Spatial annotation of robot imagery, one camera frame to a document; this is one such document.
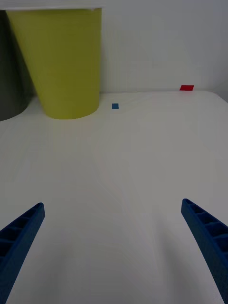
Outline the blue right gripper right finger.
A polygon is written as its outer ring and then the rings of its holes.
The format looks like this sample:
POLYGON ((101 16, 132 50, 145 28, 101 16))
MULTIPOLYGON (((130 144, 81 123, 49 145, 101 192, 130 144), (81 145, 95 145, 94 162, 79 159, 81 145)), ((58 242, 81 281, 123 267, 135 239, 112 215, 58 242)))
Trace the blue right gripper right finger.
POLYGON ((212 274, 224 303, 228 302, 228 227, 189 199, 181 213, 212 274))

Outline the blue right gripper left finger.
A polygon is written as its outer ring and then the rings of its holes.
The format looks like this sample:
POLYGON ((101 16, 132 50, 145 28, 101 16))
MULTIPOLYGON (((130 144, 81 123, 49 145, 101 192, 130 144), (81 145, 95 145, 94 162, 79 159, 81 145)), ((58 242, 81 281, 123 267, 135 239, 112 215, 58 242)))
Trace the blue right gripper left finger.
POLYGON ((29 249, 45 218, 42 202, 0 231, 0 302, 6 303, 29 249))

